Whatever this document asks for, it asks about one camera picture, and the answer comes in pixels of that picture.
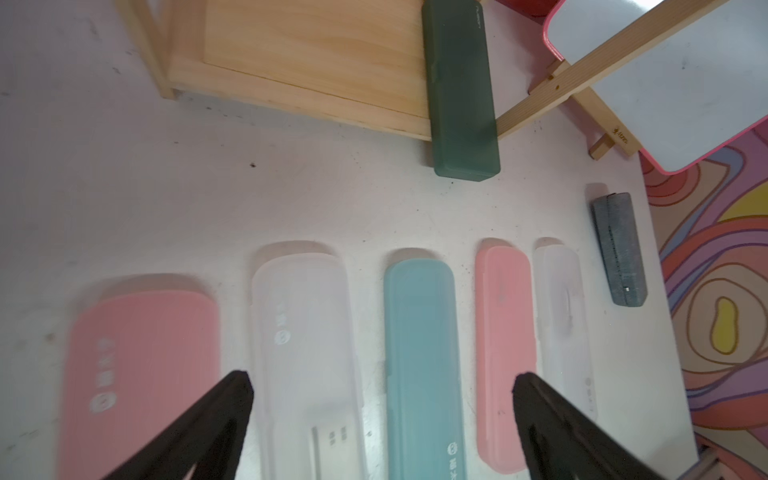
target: easel leg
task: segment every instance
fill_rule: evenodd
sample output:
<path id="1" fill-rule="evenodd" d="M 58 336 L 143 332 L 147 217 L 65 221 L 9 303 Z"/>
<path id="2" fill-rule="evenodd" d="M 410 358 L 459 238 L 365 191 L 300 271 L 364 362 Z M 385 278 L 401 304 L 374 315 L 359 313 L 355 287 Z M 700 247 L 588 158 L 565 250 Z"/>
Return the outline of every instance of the easel leg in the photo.
<path id="1" fill-rule="evenodd" d="M 176 98 L 176 91 L 170 86 L 167 71 L 167 46 L 152 18 L 146 0 L 115 0 L 125 28 L 131 36 L 141 59 L 147 66 L 154 84 L 162 98 Z"/>
<path id="2" fill-rule="evenodd" d="M 614 140 L 609 134 L 605 134 L 589 149 L 589 156 L 595 160 L 600 160 L 613 146 Z"/>

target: wooden easel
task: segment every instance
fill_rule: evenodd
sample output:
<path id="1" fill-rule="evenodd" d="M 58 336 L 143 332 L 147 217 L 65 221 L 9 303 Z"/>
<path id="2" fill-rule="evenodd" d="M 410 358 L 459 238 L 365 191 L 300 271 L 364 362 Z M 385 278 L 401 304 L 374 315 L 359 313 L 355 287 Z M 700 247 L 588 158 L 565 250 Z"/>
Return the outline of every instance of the wooden easel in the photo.
<path id="1" fill-rule="evenodd" d="M 637 153 L 642 148 L 640 141 L 590 86 L 725 2 L 664 0 L 575 64 L 556 61 L 547 69 L 548 77 L 533 86 L 526 99 L 496 119 L 498 137 L 509 135 L 573 97 L 605 131 L 589 149 L 592 158 L 599 159 L 614 145 L 627 155 Z"/>

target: colorful rug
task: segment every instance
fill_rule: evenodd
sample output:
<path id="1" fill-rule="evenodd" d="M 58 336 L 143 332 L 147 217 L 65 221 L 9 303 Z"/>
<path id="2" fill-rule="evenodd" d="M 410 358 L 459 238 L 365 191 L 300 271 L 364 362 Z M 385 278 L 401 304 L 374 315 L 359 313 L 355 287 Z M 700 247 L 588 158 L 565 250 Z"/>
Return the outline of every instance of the colorful rug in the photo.
<path id="1" fill-rule="evenodd" d="M 670 177 L 642 159 L 697 441 L 768 479 L 768 121 Z"/>

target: printed logo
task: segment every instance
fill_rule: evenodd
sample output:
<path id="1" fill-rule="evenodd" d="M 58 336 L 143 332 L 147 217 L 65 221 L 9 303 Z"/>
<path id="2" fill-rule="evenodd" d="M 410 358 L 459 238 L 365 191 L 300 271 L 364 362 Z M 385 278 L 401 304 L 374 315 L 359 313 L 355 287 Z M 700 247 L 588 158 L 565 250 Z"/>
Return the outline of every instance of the printed logo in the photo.
<path id="1" fill-rule="evenodd" d="M 614 128 L 614 135 L 619 137 L 621 139 L 621 141 L 623 141 L 625 144 L 629 143 L 627 138 L 624 136 L 624 134 L 621 133 L 621 130 L 619 130 L 619 127 Z"/>
<path id="2" fill-rule="evenodd" d="M 275 345 L 285 345 L 290 340 L 290 332 L 288 330 L 280 330 L 275 333 Z"/>
<path id="3" fill-rule="evenodd" d="M 109 410 L 114 407 L 114 404 L 118 401 L 118 394 L 111 391 L 112 386 L 117 381 L 117 374 L 114 370 L 114 351 L 116 344 L 113 339 L 100 338 L 96 342 L 96 351 L 98 357 L 96 359 L 96 366 L 98 371 L 96 372 L 95 384 L 97 389 L 107 389 L 107 392 L 97 392 L 89 404 L 91 413 L 102 413 L 105 410 Z"/>
<path id="4" fill-rule="evenodd" d="M 105 410 L 109 410 L 114 407 L 114 404 L 118 401 L 118 395 L 115 392 L 97 393 L 94 398 L 91 399 L 91 412 L 102 413 Z"/>

